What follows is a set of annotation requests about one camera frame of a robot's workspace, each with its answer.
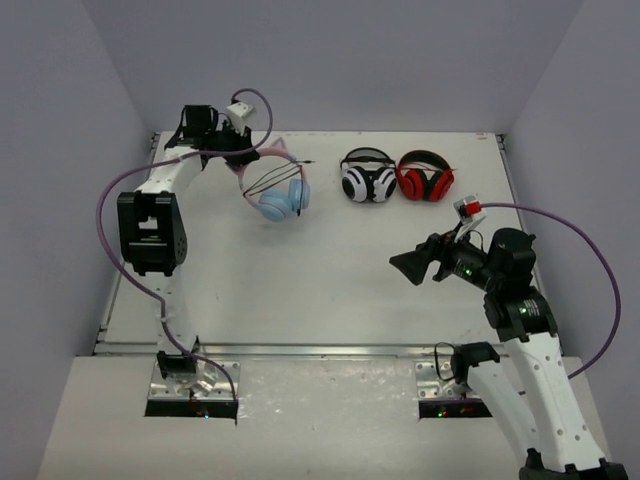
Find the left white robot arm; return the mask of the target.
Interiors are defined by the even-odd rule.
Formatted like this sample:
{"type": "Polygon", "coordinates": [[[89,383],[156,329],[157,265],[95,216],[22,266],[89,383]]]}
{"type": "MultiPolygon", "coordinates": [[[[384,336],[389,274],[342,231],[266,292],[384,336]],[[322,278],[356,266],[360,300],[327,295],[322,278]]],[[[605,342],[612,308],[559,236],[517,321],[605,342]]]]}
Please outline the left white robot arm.
{"type": "Polygon", "coordinates": [[[148,179],[117,198],[123,260],[134,279],[159,298],[156,359],[163,378],[193,380],[199,373],[199,339],[182,285],[188,241],[179,199],[217,151],[251,149],[248,120],[254,112],[252,105],[237,99],[223,113],[209,105],[185,106],[148,179]]]}

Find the pink blue cat-ear headphones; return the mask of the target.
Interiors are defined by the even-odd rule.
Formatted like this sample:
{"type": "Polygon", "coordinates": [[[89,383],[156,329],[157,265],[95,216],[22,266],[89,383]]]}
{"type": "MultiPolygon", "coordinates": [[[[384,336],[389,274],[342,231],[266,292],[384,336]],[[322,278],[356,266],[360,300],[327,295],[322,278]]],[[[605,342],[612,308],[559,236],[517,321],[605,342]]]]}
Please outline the pink blue cat-ear headphones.
{"type": "Polygon", "coordinates": [[[285,163],[268,171],[250,186],[244,185],[247,167],[236,173],[243,198],[271,222],[282,222],[293,215],[299,216],[310,203],[311,187],[304,169],[309,161],[299,160],[293,155],[282,137],[257,152],[260,159],[277,157],[285,163]]]}

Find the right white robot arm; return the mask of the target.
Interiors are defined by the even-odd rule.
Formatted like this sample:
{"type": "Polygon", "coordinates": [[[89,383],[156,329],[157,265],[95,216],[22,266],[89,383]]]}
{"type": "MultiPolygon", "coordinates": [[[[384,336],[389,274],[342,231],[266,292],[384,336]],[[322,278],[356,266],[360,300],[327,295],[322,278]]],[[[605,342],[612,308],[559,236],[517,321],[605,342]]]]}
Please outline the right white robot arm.
{"type": "Polygon", "coordinates": [[[532,284],[534,238],[501,228],[488,251],[457,231],[433,233],[389,262],[412,284],[454,275],[481,289],[484,312],[514,364],[524,390],[507,378],[488,342],[457,345],[451,357],[456,384],[478,394],[508,440],[521,479],[625,479],[625,467],[607,459],[582,414],[565,370],[549,303],[532,284]]]}

